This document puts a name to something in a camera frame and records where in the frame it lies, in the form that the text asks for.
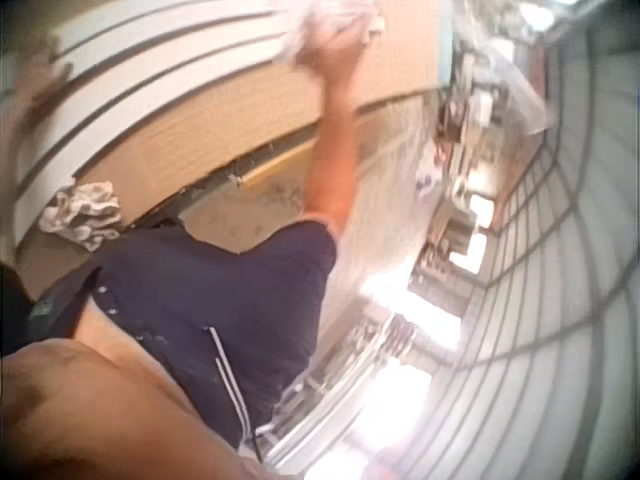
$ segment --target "white towel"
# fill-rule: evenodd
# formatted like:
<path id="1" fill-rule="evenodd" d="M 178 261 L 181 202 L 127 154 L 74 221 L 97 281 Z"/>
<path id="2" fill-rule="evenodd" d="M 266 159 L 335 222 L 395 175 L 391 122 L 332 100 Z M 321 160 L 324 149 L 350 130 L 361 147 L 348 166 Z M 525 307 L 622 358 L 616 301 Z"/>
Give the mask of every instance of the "white towel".
<path id="1" fill-rule="evenodd" d="M 369 19 L 369 29 L 362 39 L 365 43 L 369 41 L 370 32 L 384 31 L 377 0 L 280 0 L 278 3 L 285 10 L 288 23 L 280 55 L 286 62 L 295 59 L 304 46 L 305 22 L 309 17 L 318 18 L 339 31 L 365 16 Z"/>
<path id="2" fill-rule="evenodd" d="M 56 193 L 54 202 L 38 222 L 43 232 L 55 233 L 90 252 L 120 236 L 120 203 L 111 182 L 65 187 Z"/>

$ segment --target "hand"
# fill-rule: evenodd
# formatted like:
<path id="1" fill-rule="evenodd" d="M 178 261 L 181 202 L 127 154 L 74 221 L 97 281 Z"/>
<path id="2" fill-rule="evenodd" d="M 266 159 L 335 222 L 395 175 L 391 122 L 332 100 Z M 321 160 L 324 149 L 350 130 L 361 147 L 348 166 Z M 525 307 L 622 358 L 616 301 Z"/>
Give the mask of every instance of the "hand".
<path id="1" fill-rule="evenodd" d="M 362 17 L 341 32 L 317 19 L 307 24 L 307 39 L 296 58 L 298 65 L 320 77 L 327 88 L 348 89 L 366 47 L 367 19 Z"/>
<path id="2" fill-rule="evenodd" d="M 15 101 L 23 115 L 46 113 L 42 110 L 71 74 L 71 64 L 54 73 L 52 63 L 57 43 L 55 38 L 38 41 L 22 61 L 16 78 Z"/>

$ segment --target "skin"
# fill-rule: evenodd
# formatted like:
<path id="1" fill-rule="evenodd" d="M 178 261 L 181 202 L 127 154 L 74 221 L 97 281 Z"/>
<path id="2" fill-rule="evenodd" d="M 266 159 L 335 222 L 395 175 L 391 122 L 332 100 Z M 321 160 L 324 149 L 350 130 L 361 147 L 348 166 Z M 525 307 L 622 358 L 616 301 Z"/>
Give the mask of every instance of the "skin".
<path id="1" fill-rule="evenodd" d="M 324 222 L 336 237 L 356 194 L 350 95 L 364 28 L 359 21 L 335 33 L 310 24 L 298 59 L 319 77 L 323 92 L 304 218 Z M 39 66 L 48 65 L 45 58 L 50 55 L 40 57 Z M 3 179 L 15 179 L 16 153 L 35 99 L 57 90 L 60 78 L 49 70 L 41 73 L 49 81 L 25 84 L 30 89 L 23 89 L 15 104 L 17 123 L 7 127 Z M 15 185 L 10 183 L 2 185 L 1 221 L 12 230 Z M 3 359 L 3 464 L 29 478 L 282 478 L 241 459 L 206 428 L 159 364 L 149 363 L 153 359 L 143 358 L 127 340 L 89 301 L 74 339 L 32 344 Z"/>

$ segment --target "white cloth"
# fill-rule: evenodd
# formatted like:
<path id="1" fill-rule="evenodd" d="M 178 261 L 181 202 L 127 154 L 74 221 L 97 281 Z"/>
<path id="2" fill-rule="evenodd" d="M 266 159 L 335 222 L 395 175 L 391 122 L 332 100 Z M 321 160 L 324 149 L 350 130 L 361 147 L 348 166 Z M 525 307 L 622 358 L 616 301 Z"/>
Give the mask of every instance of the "white cloth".
<path id="1" fill-rule="evenodd" d="M 425 145 L 424 154 L 416 172 L 416 189 L 420 197 L 427 196 L 437 185 L 442 183 L 443 167 L 436 165 L 436 155 L 436 146 L 433 140 L 429 140 Z"/>
<path id="2" fill-rule="evenodd" d="M 120 236 L 120 203 L 111 182 L 62 188 L 54 202 L 38 222 L 43 232 L 55 233 L 90 252 Z"/>
<path id="3" fill-rule="evenodd" d="M 365 43 L 369 41 L 369 32 L 384 30 L 377 0 L 280 0 L 278 3 L 287 16 L 287 34 L 280 55 L 287 62 L 294 60 L 304 46 L 305 22 L 309 17 L 321 19 L 338 31 L 365 16 L 369 19 L 369 29 L 362 39 Z"/>

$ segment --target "plastic bag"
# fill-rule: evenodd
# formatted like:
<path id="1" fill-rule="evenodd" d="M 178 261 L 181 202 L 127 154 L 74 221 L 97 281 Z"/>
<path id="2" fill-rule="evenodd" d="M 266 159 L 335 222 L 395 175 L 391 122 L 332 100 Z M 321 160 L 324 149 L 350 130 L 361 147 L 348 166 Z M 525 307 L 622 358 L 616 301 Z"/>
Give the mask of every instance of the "plastic bag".
<path id="1" fill-rule="evenodd" d="M 492 73 L 508 87 L 525 121 L 527 133 L 538 133 L 553 125 L 555 115 L 552 109 L 536 93 L 518 67 L 492 45 L 484 25 L 475 17 L 469 0 L 453 0 L 453 30 L 460 39 L 489 60 Z"/>
<path id="2" fill-rule="evenodd" d="M 286 16 L 287 34 L 278 57 L 284 62 L 292 61 L 304 45 L 304 25 L 309 17 L 324 19 L 335 30 L 341 30 L 364 15 L 370 22 L 368 32 L 384 30 L 377 0 L 276 0 L 274 4 Z M 369 41 L 368 33 L 366 35 L 364 42 Z"/>

